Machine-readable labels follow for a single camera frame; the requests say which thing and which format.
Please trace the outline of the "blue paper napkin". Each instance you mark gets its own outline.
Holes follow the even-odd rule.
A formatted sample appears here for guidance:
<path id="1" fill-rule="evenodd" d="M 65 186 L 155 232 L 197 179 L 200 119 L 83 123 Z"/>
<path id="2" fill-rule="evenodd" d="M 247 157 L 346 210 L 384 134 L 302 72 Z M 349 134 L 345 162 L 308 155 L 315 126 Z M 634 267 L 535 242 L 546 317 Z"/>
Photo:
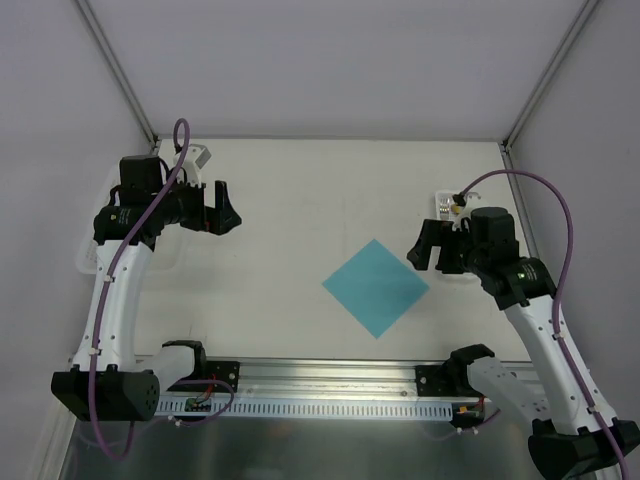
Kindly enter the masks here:
<path id="1" fill-rule="evenodd" d="M 374 338 L 380 338 L 428 291 L 428 284 L 373 239 L 323 287 Z"/>

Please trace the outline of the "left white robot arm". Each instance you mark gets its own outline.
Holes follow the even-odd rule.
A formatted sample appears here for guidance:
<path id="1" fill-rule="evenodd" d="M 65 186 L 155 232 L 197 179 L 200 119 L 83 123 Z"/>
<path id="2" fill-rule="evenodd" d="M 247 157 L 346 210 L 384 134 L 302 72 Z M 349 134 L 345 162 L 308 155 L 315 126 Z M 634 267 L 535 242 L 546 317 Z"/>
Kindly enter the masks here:
<path id="1" fill-rule="evenodd" d="M 84 336 L 70 369 L 51 380 L 52 394 L 77 419 L 148 421 L 165 391 L 197 390 L 208 381 L 199 341 L 170 340 L 142 363 L 134 353 L 142 283 L 163 230 L 221 236 L 242 223 L 226 182 L 215 181 L 214 206 L 206 204 L 205 191 L 186 163 L 168 167 L 155 155 L 120 160 L 119 182 L 93 222 L 96 276 Z"/>

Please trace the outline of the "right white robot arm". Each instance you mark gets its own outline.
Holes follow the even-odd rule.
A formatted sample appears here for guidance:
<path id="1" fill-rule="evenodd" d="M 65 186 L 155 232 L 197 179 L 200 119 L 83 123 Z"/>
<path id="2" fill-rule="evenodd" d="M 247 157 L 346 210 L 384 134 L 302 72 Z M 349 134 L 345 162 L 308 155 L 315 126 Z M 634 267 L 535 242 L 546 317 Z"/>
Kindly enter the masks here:
<path id="1" fill-rule="evenodd" d="M 512 215 L 480 207 L 458 223 L 427 219 L 407 259 L 424 271 L 434 248 L 437 271 L 472 274 L 495 300 L 524 344 L 543 392 L 530 390 L 484 344 L 452 351 L 432 373 L 417 376 L 418 391 L 489 399 L 524 431 L 545 479 L 622 466 L 639 445 L 639 427 L 620 419 L 600 393 L 561 315 L 559 288 L 541 260 L 519 252 Z"/>

